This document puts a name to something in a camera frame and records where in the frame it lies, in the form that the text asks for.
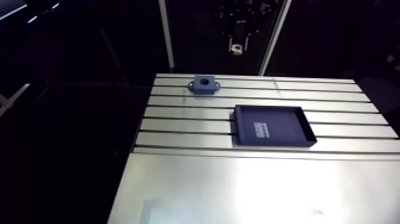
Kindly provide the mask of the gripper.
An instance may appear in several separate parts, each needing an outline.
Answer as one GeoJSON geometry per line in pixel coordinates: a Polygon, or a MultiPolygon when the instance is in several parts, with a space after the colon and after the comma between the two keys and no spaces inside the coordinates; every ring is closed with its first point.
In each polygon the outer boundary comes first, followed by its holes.
{"type": "Polygon", "coordinates": [[[242,52],[248,50],[249,37],[258,33],[268,19],[267,2],[225,2],[218,8],[221,34],[229,37],[229,52],[233,53],[233,37],[243,35],[242,52]]]}

